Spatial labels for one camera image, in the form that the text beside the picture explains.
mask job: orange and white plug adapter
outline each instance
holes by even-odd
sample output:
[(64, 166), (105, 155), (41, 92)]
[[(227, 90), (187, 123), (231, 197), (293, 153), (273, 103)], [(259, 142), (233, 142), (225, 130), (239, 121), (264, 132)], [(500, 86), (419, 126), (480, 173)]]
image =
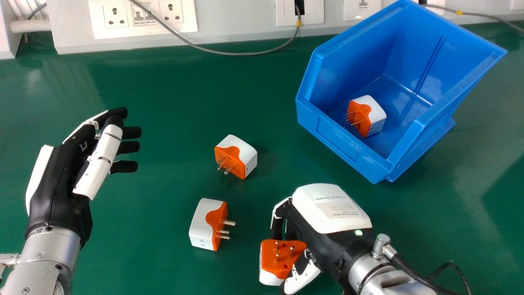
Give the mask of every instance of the orange and white plug adapter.
[(189, 227), (191, 245), (217, 251), (222, 239), (230, 239), (229, 231), (224, 230), (224, 226), (235, 226), (235, 222), (226, 220), (226, 218), (226, 202), (202, 198), (196, 207)]
[(245, 141), (228, 135), (215, 146), (215, 161), (224, 174), (232, 172), (244, 180), (257, 166), (257, 151)]
[(304, 255), (305, 249), (305, 243), (297, 240), (263, 240), (258, 280), (264, 285), (279, 286), (287, 279), (300, 255)]
[(357, 128), (364, 138), (380, 132), (384, 128), (386, 118), (386, 112), (370, 95), (355, 98), (347, 106), (346, 121)]

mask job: metal pin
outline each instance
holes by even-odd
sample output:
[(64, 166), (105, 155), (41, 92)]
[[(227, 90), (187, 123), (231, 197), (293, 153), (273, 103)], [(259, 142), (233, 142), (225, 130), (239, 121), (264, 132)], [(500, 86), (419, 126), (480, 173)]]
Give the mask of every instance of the metal pin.
[(224, 171), (224, 174), (225, 175), (229, 174), (229, 172), (231, 172), (231, 170), (233, 170), (233, 165), (231, 165), (226, 171)]
[(230, 220), (223, 220), (222, 223), (225, 224), (225, 225), (231, 225), (231, 226), (235, 226), (235, 224), (236, 224), (236, 222), (233, 222), (233, 221), (230, 221)]

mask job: gray cable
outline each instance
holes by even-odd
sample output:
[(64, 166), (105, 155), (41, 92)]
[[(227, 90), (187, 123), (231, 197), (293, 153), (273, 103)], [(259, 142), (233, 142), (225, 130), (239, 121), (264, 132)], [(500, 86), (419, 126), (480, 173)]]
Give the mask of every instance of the gray cable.
[(37, 14), (40, 10), (42, 10), (44, 7), (47, 6), (47, 2), (45, 2), (44, 4), (38, 6), (35, 10), (33, 10), (33, 12), (31, 12), (31, 14), (27, 17), (27, 20), (30, 20), (32, 19), (33, 16), (35, 16), (35, 14)]
[(205, 51), (205, 52), (209, 52), (209, 53), (213, 53), (213, 54), (219, 54), (219, 55), (229, 55), (229, 56), (253, 56), (253, 55), (263, 55), (263, 54), (268, 54), (268, 53), (272, 53), (272, 52), (275, 52), (277, 50), (281, 50), (282, 48), (288, 46), (291, 42), (293, 42), (296, 37), (297, 37), (297, 34), (298, 34), (298, 30), (301, 26), (300, 24), (300, 9), (299, 7), (295, 4), (295, 9), (297, 10), (297, 14), (298, 14), (298, 21), (297, 21), (297, 27), (295, 29), (295, 32), (293, 34), (293, 37), (291, 37), (289, 40), (287, 40), (284, 44), (280, 45), (280, 46), (277, 46), (275, 48), (272, 48), (272, 49), (268, 49), (268, 50), (264, 50), (264, 51), (256, 51), (256, 52), (228, 52), (228, 51), (219, 51), (219, 50), (213, 50), (213, 49), (209, 49), (209, 48), (205, 48), (205, 47), (202, 47), (202, 46), (198, 46), (196, 44), (193, 44), (191, 43), (190, 41), (188, 41), (187, 39), (185, 39), (184, 37), (182, 37), (180, 34), (178, 34), (177, 32), (175, 32), (174, 30), (172, 30), (168, 25), (166, 25), (163, 21), (160, 20), (160, 18), (158, 18), (156, 15), (154, 15), (153, 13), (151, 13), (151, 11), (147, 10), (145, 7), (143, 7), (142, 5), (140, 5), (138, 2), (136, 2), (135, 0), (129, 0), (131, 3), (135, 4), (136, 6), (140, 7), (143, 11), (147, 12), (150, 16), (152, 16), (162, 27), (166, 28), (166, 30), (168, 30), (171, 34), (177, 36), (180, 40), (182, 40), (184, 43), (186, 43), (187, 45), (193, 47), (193, 48), (196, 48), (198, 50), (201, 50), (201, 51)]
[(489, 15), (489, 14), (483, 14), (483, 13), (472, 13), (472, 12), (464, 12), (462, 10), (454, 10), (454, 9), (451, 9), (451, 8), (447, 8), (447, 7), (442, 7), (442, 6), (438, 6), (438, 5), (431, 5), (431, 4), (424, 4), (423, 5), (424, 7), (429, 7), (429, 8), (437, 8), (437, 9), (442, 9), (442, 10), (445, 10), (445, 11), (449, 11), (449, 12), (453, 12), (455, 14), (458, 14), (458, 15), (472, 15), (472, 16), (481, 16), (481, 17), (487, 17), (487, 18), (491, 18), (491, 19), (494, 19), (494, 20), (498, 20), (499, 22), (502, 22), (502, 23), (505, 23), (506, 25), (512, 27), (513, 29), (521, 32), (524, 34), (524, 29), (521, 28), (521, 27), (518, 27), (510, 22), (508, 22), (507, 20), (505, 19), (502, 19), (498, 16), (495, 16), (495, 15)]

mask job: blue plastic bin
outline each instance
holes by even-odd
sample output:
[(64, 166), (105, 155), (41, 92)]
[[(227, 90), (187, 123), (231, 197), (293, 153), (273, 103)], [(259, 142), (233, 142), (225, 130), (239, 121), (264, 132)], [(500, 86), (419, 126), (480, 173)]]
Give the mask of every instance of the blue plastic bin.
[[(455, 125), (455, 109), (505, 54), (399, 0), (313, 52), (296, 98), (298, 121), (370, 182), (392, 182)], [(366, 94), (387, 120), (363, 138), (345, 119), (349, 101)]]

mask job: white corrugated pipe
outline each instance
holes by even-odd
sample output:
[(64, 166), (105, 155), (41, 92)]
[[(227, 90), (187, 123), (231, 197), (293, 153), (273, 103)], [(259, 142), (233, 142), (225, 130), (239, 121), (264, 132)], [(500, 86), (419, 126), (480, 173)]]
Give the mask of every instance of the white corrugated pipe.
[(13, 33), (31, 33), (34, 31), (51, 31), (48, 19), (14, 20), (9, 23)]

